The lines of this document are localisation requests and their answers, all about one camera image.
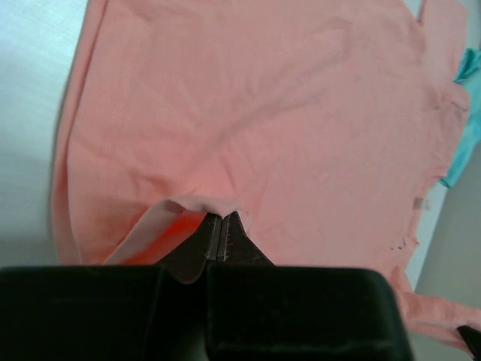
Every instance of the fabric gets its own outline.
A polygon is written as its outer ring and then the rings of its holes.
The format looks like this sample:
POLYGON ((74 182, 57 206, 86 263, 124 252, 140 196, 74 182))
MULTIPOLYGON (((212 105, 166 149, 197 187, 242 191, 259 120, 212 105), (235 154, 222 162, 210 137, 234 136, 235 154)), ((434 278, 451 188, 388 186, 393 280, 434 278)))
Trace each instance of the fabric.
POLYGON ((59 128, 64 264, 152 263, 238 210, 278 265, 381 272, 456 347, 481 312, 415 295, 416 200, 465 125, 466 13, 402 0, 91 0, 59 128))
POLYGON ((469 163, 475 146, 481 140, 481 50, 466 49, 459 65, 455 82, 461 84, 470 94, 470 116, 459 141, 447 177, 440 182, 453 187, 469 163))

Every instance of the white table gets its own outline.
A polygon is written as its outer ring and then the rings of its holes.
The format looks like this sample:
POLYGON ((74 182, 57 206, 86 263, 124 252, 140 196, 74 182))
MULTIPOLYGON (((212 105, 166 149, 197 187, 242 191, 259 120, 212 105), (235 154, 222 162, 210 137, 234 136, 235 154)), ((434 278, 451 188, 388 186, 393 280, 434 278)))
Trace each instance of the white table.
MULTIPOLYGON (((420 0, 406 0, 417 13, 420 0)), ((58 114, 86 0, 2 0, 0 265, 55 264, 48 203, 58 114)), ((416 285, 446 188, 429 193, 407 274, 416 285)))

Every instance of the pink towel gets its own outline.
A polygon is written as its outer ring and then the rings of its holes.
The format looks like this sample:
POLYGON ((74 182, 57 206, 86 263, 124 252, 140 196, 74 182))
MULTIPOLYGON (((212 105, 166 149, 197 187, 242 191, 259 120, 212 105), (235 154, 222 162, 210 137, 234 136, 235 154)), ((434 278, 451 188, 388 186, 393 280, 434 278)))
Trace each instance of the pink towel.
POLYGON ((278 265, 382 272, 407 326, 465 348, 481 311, 417 296, 416 204, 468 97, 466 14, 426 0, 91 0, 59 128, 64 264, 151 263, 240 212, 278 265))

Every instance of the teal cloth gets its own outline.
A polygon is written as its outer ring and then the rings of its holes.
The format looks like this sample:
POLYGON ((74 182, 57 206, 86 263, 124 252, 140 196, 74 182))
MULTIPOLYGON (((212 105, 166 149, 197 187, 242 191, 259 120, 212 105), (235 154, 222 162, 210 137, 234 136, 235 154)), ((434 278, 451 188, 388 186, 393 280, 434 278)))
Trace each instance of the teal cloth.
POLYGON ((461 176, 476 144, 481 140, 481 50, 466 49, 455 82, 470 94, 470 116, 459 141, 451 168, 440 182, 451 188, 461 176))

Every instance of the turquoise fabric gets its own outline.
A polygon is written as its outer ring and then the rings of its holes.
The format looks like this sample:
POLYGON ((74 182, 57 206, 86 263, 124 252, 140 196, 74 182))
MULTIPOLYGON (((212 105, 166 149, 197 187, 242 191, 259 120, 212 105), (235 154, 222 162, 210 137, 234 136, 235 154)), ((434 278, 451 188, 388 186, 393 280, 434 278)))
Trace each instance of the turquoise fabric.
POLYGON ((451 188, 461 176, 476 144, 481 140, 481 50, 466 49, 455 82, 470 94, 470 116, 463 131, 448 175, 440 182, 451 188))

